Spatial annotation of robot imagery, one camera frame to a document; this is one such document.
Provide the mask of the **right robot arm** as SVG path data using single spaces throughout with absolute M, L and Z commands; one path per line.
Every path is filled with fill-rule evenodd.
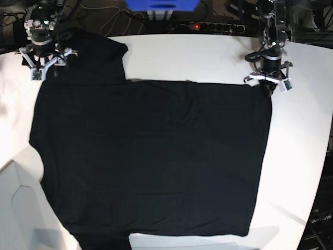
M 61 47 L 56 33 L 64 7 L 65 1 L 40 1 L 24 21 L 29 44 L 16 53 L 23 57 L 22 63 L 29 67 L 33 81 L 44 81 L 50 67 L 64 67 L 68 56 L 78 55 L 76 50 Z

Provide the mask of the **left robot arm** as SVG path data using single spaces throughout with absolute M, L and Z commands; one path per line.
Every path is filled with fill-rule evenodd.
M 284 47 L 288 41 L 285 1 L 258 1 L 259 41 L 258 51 L 245 56 L 254 65 L 254 72 L 244 78 L 244 82 L 259 81 L 263 95 L 270 98 L 275 89 L 287 92 L 292 89 L 289 68 L 290 61 L 281 62 Z

